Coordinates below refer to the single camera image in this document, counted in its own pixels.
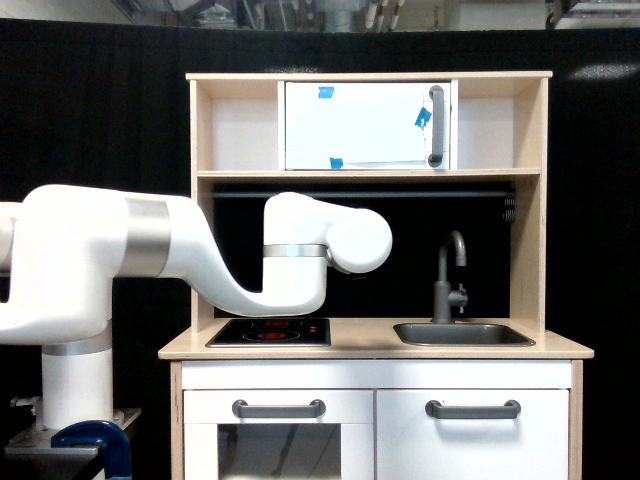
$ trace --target faucet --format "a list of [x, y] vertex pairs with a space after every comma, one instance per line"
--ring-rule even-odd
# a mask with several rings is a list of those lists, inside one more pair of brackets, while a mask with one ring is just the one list
[[434, 285], [432, 323], [454, 323], [454, 320], [451, 318], [451, 307], [460, 307], [460, 313], [462, 313], [468, 302], [467, 291], [462, 284], [460, 284], [458, 290], [452, 291], [451, 284], [447, 281], [447, 253], [449, 251], [449, 245], [452, 243], [456, 249], [456, 266], [465, 267], [467, 265], [467, 252], [464, 246], [464, 239], [460, 232], [453, 230], [447, 235], [440, 246], [438, 281]]

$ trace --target microwave handle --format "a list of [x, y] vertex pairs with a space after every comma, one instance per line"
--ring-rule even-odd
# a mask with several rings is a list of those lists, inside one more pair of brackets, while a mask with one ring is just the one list
[[441, 420], [506, 420], [517, 418], [520, 404], [509, 400], [501, 407], [443, 407], [437, 400], [425, 405], [427, 415]]
[[434, 85], [429, 90], [429, 96], [433, 100], [433, 136], [429, 166], [438, 167], [444, 156], [444, 90], [439, 85]]
[[237, 418], [318, 418], [327, 408], [322, 400], [309, 405], [248, 405], [236, 400], [231, 410]]

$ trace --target countertop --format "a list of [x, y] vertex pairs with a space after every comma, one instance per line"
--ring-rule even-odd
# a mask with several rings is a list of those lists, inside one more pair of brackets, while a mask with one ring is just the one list
[[431, 347], [402, 343], [393, 326], [399, 323], [427, 323], [430, 318], [330, 318], [331, 346], [328, 347], [205, 347], [228, 321], [216, 318], [202, 331], [191, 329], [176, 337], [158, 356], [163, 360], [260, 360], [260, 359], [587, 359], [593, 350], [546, 331], [539, 333], [511, 319], [467, 319], [473, 323], [507, 325], [536, 342], [530, 347]]

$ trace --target stainless steel sink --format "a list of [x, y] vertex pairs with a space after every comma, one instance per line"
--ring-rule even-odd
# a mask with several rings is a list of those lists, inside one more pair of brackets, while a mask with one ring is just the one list
[[401, 323], [393, 328], [400, 340], [410, 345], [529, 347], [536, 344], [505, 325]]

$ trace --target stovetop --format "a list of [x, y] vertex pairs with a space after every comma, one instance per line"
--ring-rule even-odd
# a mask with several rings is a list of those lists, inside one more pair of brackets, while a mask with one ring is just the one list
[[206, 343], [207, 347], [331, 345], [328, 318], [234, 318]]

